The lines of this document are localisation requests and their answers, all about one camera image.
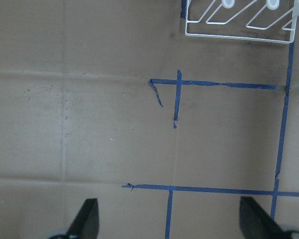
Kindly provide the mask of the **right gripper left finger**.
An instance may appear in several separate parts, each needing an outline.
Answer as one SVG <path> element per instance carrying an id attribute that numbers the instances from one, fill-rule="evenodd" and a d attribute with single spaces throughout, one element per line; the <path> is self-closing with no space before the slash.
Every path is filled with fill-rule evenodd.
<path id="1" fill-rule="evenodd" d="M 99 233 L 98 199 L 86 199 L 65 234 L 66 239 L 96 239 Z"/>

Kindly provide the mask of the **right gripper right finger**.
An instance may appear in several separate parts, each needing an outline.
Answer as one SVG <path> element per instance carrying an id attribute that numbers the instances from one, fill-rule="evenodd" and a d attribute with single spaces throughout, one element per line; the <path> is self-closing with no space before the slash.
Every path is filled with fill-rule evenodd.
<path id="1" fill-rule="evenodd" d="M 253 197 L 241 197 L 239 226 L 245 239 L 284 239 L 285 232 Z"/>

